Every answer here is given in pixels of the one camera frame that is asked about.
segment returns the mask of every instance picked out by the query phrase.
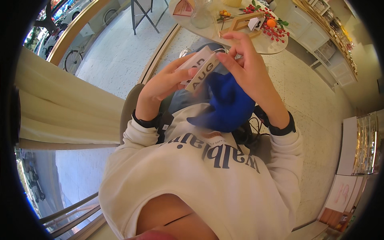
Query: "tree trunk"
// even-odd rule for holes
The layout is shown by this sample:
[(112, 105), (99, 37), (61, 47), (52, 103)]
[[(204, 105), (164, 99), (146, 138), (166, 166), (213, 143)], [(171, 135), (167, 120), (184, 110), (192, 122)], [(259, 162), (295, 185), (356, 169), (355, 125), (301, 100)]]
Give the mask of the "tree trunk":
[(51, 1), (48, 1), (48, 4), (45, 8), (45, 18), (44, 20), (35, 20), (34, 26), (41, 26), (48, 30), (50, 35), (55, 35), (57, 33), (58, 27), (52, 21), (52, 10), (51, 10)]

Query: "tree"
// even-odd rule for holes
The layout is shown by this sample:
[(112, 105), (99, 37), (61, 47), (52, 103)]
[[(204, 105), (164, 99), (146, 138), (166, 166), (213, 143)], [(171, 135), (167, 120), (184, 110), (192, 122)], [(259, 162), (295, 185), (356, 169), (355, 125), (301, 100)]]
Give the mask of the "tree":
[(32, 34), (31, 34), (31, 38), (27, 40), (26, 43), (24, 43), (24, 47), (26, 47), (27, 49), (33, 51), (38, 43), (38, 39), (37, 39), (37, 36), (39, 35), (39, 33), (41, 32), (41, 29), (39, 27), (33, 27), (32, 29)]
[(35, 20), (34, 26), (40, 26), (40, 27), (46, 28), (51, 36), (54, 36), (57, 34), (58, 27), (52, 21), (51, 1), (48, 1), (48, 4), (45, 8), (44, 20)]

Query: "sneaker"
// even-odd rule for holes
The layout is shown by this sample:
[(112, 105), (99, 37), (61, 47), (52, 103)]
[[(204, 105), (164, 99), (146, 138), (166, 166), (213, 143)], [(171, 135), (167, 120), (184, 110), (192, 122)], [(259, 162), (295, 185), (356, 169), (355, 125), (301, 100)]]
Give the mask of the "sneaker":
[(188, 53), (192, 52), (192, 50), (190, 48), (186, 48), (184, 49), (183, 51), (181, 51), (180, 55), (179, 55), (179, 58), (182, 58), (184, 57), (185, 55), (187, 55)]

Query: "white car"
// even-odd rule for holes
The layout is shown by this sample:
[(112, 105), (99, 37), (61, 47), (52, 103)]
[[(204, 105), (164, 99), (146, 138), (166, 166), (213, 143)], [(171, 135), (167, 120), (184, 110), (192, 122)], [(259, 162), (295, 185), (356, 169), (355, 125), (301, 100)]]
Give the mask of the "white car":
[(33, 52), (36, 55), (38, 55), (39, 57), (41, 57), (44, 60), (46, 60), (48, 55), (49, 55), (49, 53), (53, 49), (53, 46), (55, 45), (55, 43), (57, 42), (57, 40), (59, 39), (59, 37), (61, 36), (62, 33), (63, 33), (63, 31), (60, 31), (59, 34), (57, 34), (56, 36), (51, 36), (47, 32), (41, 38), (41, 40), (37, 43), (37, 45), (36, 45), (35, 49), (33, 50)]
[(65, 17), (62, 18), (62, 20), (57, 21), (56, 25), (59, 28), (65, 30), (68, 27), (68, 24), (70, 24), (76, 18), (76, 16), (79, 15), (82, 9), (82, 7), (71, 8)]

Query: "green leaf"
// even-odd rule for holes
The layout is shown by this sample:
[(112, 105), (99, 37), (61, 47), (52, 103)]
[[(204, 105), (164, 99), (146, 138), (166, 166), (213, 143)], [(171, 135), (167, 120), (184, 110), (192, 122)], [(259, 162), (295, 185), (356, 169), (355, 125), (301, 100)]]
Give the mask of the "green leaf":
[(288, 23), (286, 21), (278, 22), (279, 24), (282, 24), (284, 26), (288, 26)]

